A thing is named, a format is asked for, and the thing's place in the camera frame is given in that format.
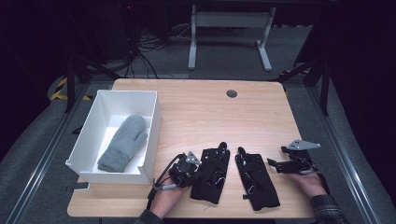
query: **wooden table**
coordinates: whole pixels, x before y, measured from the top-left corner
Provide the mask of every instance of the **wooden table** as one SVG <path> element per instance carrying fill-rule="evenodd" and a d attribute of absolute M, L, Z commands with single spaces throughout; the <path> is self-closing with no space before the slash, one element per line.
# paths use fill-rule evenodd
<path fill-rule="evenodd" d="M 276 187 L 280 206 L 254 212 L 238 174 L 238 147 L 260 153 L 263 159 L 286 161 L 280 151 L 301 138 L 286 94 L 279 83 L 216 80 L 118 79 L 113 90 L 157 91 L 162 126 L 154 176 L 158 177 L 177 154 L 226 142 L 231 151 L 227 180 L 219 204 L 183 195 L 168 217 L 292 218 L 312 217 L 309 199 L 288 177 L 265 164 Z M 237 96 L 227 96 L 228 90 Z M 138 217 L 146 208 L 151 186 L 91 184 L 75 190 L 67 212 L 72 217 Z"/>

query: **table hole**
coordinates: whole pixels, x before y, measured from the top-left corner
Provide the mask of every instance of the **table hole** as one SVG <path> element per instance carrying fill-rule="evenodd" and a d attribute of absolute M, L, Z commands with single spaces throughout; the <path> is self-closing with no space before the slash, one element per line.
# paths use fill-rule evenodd
<path fill-rule="evenodd" d="M 236 95 L 238 95 L 238 93 L 236 91 L 234 91 L 234 90 L 227 91 L 227 96 L 228 97 L 235 98 Z"/>

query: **hand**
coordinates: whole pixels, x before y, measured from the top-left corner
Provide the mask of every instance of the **hand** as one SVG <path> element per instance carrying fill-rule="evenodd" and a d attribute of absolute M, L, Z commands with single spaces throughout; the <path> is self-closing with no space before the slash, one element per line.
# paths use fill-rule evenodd
<path fill-rule="evenodd" d="M 317 174 L 309 174 L 309 175 L 286 174 L 286 175 L 289 176 L 294 181 L 296 181 L 303 189 L 303 191 L 308 195 L 309 198 L 312 198 L 317 195 L 327 194 Z"/>
<path fill-rule="evenodd" d="M 163 179 L 169 177 L 168 172 L 163 176 Z M 164 185 L 173 184 L 172 179 L 168 178 L 163 181 Z M 178 203 L 183 193 L 189 190 L 190 187 L 160 190 L 155 194 L 154 201 L 149 209 L 153 214 L 159 218 L 164 218 Z"/>

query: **sleeve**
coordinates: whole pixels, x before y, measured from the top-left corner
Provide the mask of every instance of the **sleeve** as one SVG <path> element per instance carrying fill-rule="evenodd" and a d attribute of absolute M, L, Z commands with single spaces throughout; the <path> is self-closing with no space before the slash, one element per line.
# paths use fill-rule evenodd
<path fill-rule="evenodd" d="M 134 222 L 134 224 L 163 224 L 163 220 L 155 216 L 149 210 L 145 209 L 145 211 Z"/>
<path fill-rule="evenodd" d="M 349 223 L 334 197 L 328 194 L 318 195 L 311 198 L 312 208 L 314 209 L 315 223 L 318 224 L 337 224 Z"/>

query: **gray cloth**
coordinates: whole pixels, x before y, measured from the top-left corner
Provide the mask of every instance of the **gray cloth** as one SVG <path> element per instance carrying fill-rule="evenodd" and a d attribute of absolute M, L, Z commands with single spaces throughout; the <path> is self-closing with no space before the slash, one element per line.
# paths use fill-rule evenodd
<path fill-rule="evenodd" d="M 139 115 L 128 117 L 114 134 L 107 150 L 98 161 L 98 169 L 122 173 L 136 151 L 146 142 L 146 122 Z"/>

